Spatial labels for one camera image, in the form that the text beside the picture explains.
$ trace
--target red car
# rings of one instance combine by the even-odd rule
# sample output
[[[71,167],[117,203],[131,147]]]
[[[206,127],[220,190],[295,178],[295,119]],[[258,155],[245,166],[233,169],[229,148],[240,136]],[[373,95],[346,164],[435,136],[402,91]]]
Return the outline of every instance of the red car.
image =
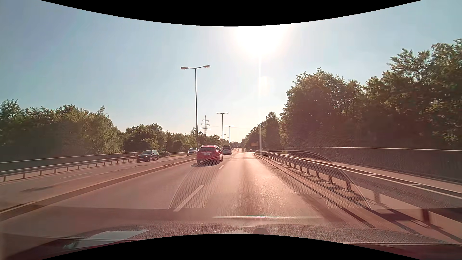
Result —
[[[205,162],[205,161],[215,161],[220,163],[223,161],[223,155],[219,148],[214,145],[205,145],[199,148],[196,153],[197,155],[197,163]]]

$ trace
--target lamp post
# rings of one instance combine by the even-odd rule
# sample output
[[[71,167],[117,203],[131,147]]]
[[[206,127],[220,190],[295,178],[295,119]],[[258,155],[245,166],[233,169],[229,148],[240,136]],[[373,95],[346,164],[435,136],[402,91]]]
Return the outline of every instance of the lamp post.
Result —
[[[231,127],[233,127],[234,125],[225,125],[225,126],[230,128],[230,135],[228,135],[228,137],[230,139],[230,146],[231,146]]]
[[[224,131],[224,127],[223,127],[223,114],[229,114],[229,112],[226,112],[226,113],[218,113],[217,114],[221,114],[221,147],[223,147],[224,145],[224,142],[223,142],[223,131]]]
[[[188,68],[192,68],[192,67],[181,67],[181,69],[188,69]],[[197,149],[199,149],[199,130],[198,130],[199,126],[197,124],[197,73],[196,73],[196,70],[198,68],[210,68],[210,65],[193,68],[194,69],[194,84],[195,84],[195,89],[196,89],[196,145],[197,145]]]

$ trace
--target silver car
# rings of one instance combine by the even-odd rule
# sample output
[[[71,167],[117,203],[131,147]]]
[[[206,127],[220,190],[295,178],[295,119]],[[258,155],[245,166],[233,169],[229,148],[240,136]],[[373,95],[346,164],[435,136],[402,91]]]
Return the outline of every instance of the silver car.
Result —
[[[195,153],[197,153],[197,148],[190,148],[188,150],[188,156],[194,155]]]
[[[229,145],[224,145],[221,149],[222,149],[224,155],[231,155],[232,154],[232,148]]]

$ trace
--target blue sky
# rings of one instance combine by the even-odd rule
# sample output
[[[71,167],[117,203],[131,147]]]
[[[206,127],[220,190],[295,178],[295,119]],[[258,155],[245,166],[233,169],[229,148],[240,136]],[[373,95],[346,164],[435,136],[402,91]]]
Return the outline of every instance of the blue sky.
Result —
[[[258,54],[249,48],[255,42],[239,41],[240,28],[0,0],[0,99],[18,99],[23,108],[105,106],[122,131],[158,123],[185,133],[195,126],[194,70],[180,67],[210,64],[197,70],[199,123],[207,115],[208,133],[221,135],[216,112],[229,112],[224,125],[236,126],[231,139],[240,141],[269,111],[282,112],[296,75],[321,67],[364,83],[380,76],[401,48],[426,50],[462,37],[460,10],[459,0],[422,0],[266,29],[262,44],[272,50],[262,54],[259,73]]]

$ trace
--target rear window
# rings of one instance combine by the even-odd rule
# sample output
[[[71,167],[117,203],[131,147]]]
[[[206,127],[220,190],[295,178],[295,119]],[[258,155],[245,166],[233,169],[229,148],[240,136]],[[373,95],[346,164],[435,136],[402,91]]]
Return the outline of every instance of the rear window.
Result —
[[[215,147],[201,147],[199,149],[200,152],[205,152],[205,151],[216,151]]]

